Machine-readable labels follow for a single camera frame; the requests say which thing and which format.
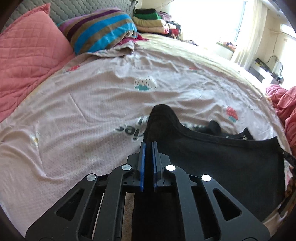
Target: window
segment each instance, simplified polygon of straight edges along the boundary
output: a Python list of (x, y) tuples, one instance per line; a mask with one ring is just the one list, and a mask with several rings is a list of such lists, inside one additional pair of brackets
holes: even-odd
[(174, 0), (170, 13), (182, 26), (183, 38), (209, 46), (236, 42), (247, 0)]

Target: bed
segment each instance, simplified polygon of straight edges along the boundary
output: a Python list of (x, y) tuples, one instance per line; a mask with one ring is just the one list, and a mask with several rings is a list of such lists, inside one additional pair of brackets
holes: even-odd
[[(43, 3), (23, 1), (5, 26)], [(50, 16), (59, 23), (104, 7), (132, 15), (135, 5), (130, 0), (92, 3), (52, 0)], [(142, 36), (149, 41), (72, 58), (0, 122), (0, 219), (16, 240), (88, 173), (110, 173), (138, 152), (157, 104), (171, 106), (188, 128), (210, 120), (231, 134), (248, 127), (254, 139), (277, 136), (290, 152), (283, 126), (254, 76), (200, 47)], [(236, 119), (230, 118), (230, 108)], [(286, 183), (291, 177), (285, 163)], [(126, 197), (126, 203), (132, 200)], [(131, 238), (131, 213), (123, 240)], [(264, 224), (273, 235), (282, 221), (275, 211)]]

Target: gray quilted headboard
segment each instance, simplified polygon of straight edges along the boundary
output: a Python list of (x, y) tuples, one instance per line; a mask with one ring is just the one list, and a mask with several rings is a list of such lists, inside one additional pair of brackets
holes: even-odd
[(132, 16), (137, 3), (136, 0), (24, 0), (8, 19), (3, 30), (27, 11), (48, 2), (51, 3), (50, 17), (56, 24), (109, 7), (118, 7)]

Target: pillow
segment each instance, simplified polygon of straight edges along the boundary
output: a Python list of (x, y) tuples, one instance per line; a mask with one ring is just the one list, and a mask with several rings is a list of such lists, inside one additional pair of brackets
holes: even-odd
[(58, 27), (76, 54), (110, 49), (123, 38), (138, 36), (130, 16), (119, 8), (100, 9), (61, 22)]
[(25, 13), (0, 34), (0, 122), (42, 81), (75, 57), (49, 17), (50, 4)]

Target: triangular cutout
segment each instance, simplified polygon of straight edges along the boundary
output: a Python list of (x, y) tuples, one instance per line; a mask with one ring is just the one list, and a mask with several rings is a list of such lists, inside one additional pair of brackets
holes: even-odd
[(78, 208), (82, 198), (84, 189), (79, 189), (59, 210), (56, 212), (59, 217), (71, 221), (74, 218), (75, 212)]
[(242, 211), (234, 205), (219, 189), (213, 190), (225, 221), (241, 215)]

